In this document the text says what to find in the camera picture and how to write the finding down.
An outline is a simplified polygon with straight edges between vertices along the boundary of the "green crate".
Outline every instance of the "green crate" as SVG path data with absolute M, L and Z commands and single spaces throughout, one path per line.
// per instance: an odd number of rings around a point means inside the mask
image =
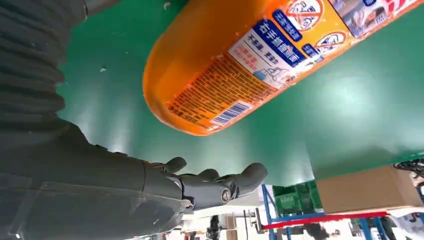
M 272 186 L 272 191 L 274 197 L 291 193 L 307 194 L 309 193 L 309 187 L 308 183 L 305 182 L 293 186 Z
M 305 212 L 314 209 L 308 193 L 286 193 L 275 197 L 276 211 L 279 214 Z
M 323 204 L 321 203 L 320 193 L 318 192 L 318 187 L 315 181 L 309 181 L 307 183 L 309 188 L 310 199 L 312 200 L 312 205 L 314 209 L 322 209 Z
M 312 201 L 312 205 L 314 209 L 322 209 L 323 204 L 321 203 L 320 193 L 318 189 L 312 189 L 310 192 L 310 199 Z

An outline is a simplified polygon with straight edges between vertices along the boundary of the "white debris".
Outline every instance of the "white debris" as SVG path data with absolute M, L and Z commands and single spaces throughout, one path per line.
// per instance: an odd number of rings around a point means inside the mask
M 169 6 L 171 6 L 171 3 L 169 1 L 167 1 L 163 4 L 163 9 L 166 10 L 166 9 L 168 9 Z

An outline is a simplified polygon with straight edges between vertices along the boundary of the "robotic arm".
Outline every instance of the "robotic arm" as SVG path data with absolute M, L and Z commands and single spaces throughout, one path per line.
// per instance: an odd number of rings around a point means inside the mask
M 254 191 L 267 170 L 177 175 L 92 145 L 60 119 L 71 28 L 117 0 L 0 0 L 0 240 L 124 240 L 165 232 L 186 211 Z

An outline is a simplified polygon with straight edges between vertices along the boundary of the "barcode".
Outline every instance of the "barcode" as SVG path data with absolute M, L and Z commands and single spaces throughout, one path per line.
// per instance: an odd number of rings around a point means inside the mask
M 252 105 L 246 102 L 238 101 L 234 105 L 230 106 L 227 110 L 222 112 L 219 116 L 212 119 L 210 122 L 212 124 L 219 125 L 219 126 L 226 125 L 227 123 L 231 122 L 233 119 L 245 113 L 251 107 Z

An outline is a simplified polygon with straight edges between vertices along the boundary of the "warning symbol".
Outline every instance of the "warning symbol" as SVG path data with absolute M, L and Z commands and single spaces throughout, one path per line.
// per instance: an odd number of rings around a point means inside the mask
M 340 47 L 346 40 L 346 33 L 336 31 L 325 35 L 316 44 L 315 48 L 321 54 L 328 54 Z
M 323 14 L 321 0 L 295 0 L 285 11 L 285 15 L 299 31 L 311 29 Z

